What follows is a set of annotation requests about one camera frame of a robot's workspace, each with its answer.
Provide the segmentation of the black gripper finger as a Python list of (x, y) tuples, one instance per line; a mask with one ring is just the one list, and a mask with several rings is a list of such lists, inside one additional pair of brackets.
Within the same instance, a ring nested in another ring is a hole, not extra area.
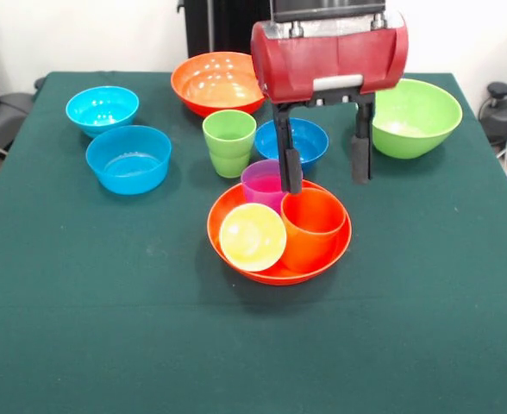
[(352, 179), (356, 184), (366, 184), (372, 178), (372, 120), (374, 102), (357, 103), (355, 132), (351, 140)]
[(290, 123), (290, 113), (302, 103), (274, 103), (273, 121), (276, 131), (279, 170), (282, 191), (298, 194), (302, 190), (302, 167), (299, 152), (295, 149)]

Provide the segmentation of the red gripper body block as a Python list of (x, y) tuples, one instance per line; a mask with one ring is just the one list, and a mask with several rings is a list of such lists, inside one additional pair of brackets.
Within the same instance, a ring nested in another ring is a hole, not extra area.
[(274, 104), (308, 102), (316, 94), (355, 88), (362, 94), (395, 87), (404, 74), (409, 35), (396, 10), (375, 15), (290, 22), (256, 22), (251, 35), (253, 69)]

